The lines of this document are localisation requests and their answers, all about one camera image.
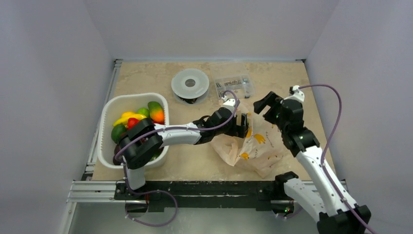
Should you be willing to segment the orange printed plastic bag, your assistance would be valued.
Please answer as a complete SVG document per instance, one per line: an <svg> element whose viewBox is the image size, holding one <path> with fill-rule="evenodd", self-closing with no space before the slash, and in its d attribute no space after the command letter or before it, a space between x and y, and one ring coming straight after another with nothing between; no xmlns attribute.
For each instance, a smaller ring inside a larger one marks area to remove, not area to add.
<svg viewBox="0 0 413 234"><path fill-rule="evenodd" d="M264 178L283 158L285 149L281 133L273 124L253 113L250 103L239 104L237 113L246 114L246 137L219 135L212 140L212 148L229 166L255 172Z"/></svg>

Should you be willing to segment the green orange mango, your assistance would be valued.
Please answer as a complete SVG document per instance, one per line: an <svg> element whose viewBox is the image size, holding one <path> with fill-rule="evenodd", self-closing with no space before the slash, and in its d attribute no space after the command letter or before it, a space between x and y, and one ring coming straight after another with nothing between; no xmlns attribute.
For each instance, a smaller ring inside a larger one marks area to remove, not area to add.
<svg viewBox="0 0 413 234"><path fill-rule="evenodd" d="M164 108L160 103L156 101L150 101L148 103L148 109L149 109L150 118L155 123L159 123L159 124L165 123Z"/></svg>

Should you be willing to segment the red orange fake fruit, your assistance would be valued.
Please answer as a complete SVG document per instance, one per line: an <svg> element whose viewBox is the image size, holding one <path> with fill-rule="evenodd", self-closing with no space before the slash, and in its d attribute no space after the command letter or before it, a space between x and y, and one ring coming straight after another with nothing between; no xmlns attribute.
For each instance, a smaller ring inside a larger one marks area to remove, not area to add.
<svg viewBox="0 0 413 234"><path fill-rule="evenodd" d="M134 117L129 118L128 122L127 122L127 130L131 129L132 127L134 127L139 122L140 122L140 120L138 120Z"/></svg>

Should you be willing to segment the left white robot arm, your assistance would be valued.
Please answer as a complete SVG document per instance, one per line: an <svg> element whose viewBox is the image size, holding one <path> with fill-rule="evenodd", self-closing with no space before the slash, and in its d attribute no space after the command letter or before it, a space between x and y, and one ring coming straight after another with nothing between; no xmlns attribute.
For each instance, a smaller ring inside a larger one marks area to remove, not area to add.
<svg viewBox="0 0 413 234"><path fill-rule="evenodd" d="M128 182L126 193L132 199L144 196L144 167L160 149L179 144L205 144L218 135L246 138L248 130L247 114L236 114L225 107L186 125L161 125L141 120L120 136L119 151L115 155L124 165Z"/></svg>

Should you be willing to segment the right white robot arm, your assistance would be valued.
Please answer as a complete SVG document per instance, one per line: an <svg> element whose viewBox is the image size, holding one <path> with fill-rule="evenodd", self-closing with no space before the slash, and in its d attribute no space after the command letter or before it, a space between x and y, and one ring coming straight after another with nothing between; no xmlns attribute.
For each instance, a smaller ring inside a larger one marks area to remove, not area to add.
<svg viewBox="0 0 413 234"><path fill-rule="evenodd" d="M371 212L366 205L357 204L322 159L319 141L304 125L303 101L301 91L287 98L269 92L253 104L256 114L269 107L263 118L277 126L284 146L304 167L316 188L314 192L296 174L287 172L276 176L274 194L298 202L314 219L320 234L363 234Z"/></svg>

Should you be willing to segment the clear screw organizer box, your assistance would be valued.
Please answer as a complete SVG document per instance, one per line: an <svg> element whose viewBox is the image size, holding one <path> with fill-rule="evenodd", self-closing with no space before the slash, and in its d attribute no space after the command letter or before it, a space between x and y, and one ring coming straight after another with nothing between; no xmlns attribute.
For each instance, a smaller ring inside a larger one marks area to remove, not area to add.
<svg viewBox="0 0 413 234"><path fill-rule="evenodd" d="M249 72L242 62L213 63L209 66L218 99L231 90L237 98L251 98L255 88Z"/></svg>

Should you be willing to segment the grey filament spool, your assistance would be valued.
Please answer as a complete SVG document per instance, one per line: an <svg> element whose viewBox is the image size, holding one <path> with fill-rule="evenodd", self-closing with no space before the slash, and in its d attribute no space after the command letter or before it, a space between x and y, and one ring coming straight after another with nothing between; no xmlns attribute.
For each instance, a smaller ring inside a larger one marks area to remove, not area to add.
<svg viewBox="0 0 413 234"><path fill-rule="evenodd" d="M200 104L209 94L209 78L199 69L184 69L172 78L171 88L180 103Z"/></svg>

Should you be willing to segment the small green lime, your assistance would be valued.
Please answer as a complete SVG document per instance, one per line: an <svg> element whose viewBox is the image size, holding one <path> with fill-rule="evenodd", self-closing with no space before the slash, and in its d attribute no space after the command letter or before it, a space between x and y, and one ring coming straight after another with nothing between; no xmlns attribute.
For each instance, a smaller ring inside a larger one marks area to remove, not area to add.
<svg viewBox="0 0 413 234"><path fill-rule="evenodd" d="M144 115L145 117L150 117L150 112L147 108L140 108L136 112L137 114Z"/></svg>

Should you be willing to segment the yellow banana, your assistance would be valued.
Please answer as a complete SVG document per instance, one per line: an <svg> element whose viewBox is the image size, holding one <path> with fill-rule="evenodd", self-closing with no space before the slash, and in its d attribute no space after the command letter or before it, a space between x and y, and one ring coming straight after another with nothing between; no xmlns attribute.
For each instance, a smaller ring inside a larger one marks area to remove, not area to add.
<svg viewBox="0 0 413 234"><path fill-rule="evenodd" d="M142 119L147 118L147 116L146 116L146 115L143 115L143 114L133 113L133 112L130 112L128 115L125 115L125 113L124 113L124 114L121 116L120 119L118 119L117 121L114 122L113 127L115 127L115 126L117 126L117 125L119 125L119 124L127 125L128 120L129 120L130 118L135 118L135 119L137 119L137 120L142 120Z"/></svg>

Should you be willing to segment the white plastic basket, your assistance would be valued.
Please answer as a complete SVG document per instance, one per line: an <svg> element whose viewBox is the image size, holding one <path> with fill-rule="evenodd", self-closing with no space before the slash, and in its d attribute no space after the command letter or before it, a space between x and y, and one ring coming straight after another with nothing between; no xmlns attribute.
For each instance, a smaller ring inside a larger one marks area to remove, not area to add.
<svg viewBox="0 0 413 234"><path fill-rule="evenodd" d="M136 111L147 107L147 103L156 101L164 108L165 124L169 125L169 105L165 97L158 93L142 93L134 95L121 95L109 100L103 108L97 137L97 157L102 165L110 169L121 169L113 164L115 143L112 141L111 132L113 124L120 119L121 114Z"/></svg>

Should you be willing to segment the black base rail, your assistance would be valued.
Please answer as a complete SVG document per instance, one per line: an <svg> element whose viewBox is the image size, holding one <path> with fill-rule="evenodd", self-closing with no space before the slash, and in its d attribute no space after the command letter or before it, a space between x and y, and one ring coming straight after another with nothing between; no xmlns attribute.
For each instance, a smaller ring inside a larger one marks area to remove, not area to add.
<svg viewBox="0 0 413 234"><path fill-rule="evenodd" d="M288 179L298 178L294 172L277 175L273 181L148 181L142 188L129 192L125 183L116 184L114 198L143 201L149 212L173 208L255 209L290 214L293 199L284 192Z"/></svg>

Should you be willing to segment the aluminium frame rail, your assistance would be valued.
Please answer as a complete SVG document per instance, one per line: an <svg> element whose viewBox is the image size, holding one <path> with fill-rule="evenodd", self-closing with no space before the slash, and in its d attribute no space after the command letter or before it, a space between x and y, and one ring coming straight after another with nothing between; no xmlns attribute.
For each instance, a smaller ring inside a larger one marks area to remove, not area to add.
<svg viewBox="0 0 413 234"><path fill-rule="evenodd" d="M66 203L98 203L98 202L113 202L113 190L109 189L110 184L114 184L113 180L93 180L95 169L99 164L99 133L100 133L100 118L98 118L97 126L94 131L91 147L87 154L88 159L82 177L80 180L73 180L70 191L67 196Z"/></svg>

